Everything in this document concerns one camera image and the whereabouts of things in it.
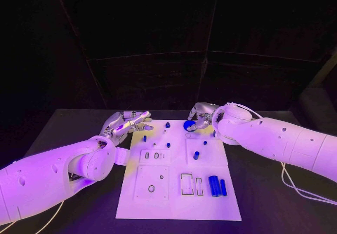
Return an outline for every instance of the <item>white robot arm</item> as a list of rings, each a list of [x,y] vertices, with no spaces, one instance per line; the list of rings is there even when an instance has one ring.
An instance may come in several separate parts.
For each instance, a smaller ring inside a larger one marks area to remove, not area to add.
[[[150,112],[117,112],[98,136],[32,155],[0,170],[0,225],[36,215],[103,180],[126,149],[127,133],[152,130]]]
[[[216,137],[229,145],[242,145],[264,157],[306,168],[337,182],[337,137],[284,121],[252,118],[239,104],[218,106],[196,103],[189,120],[199,121],[188,131],[214,125]]]

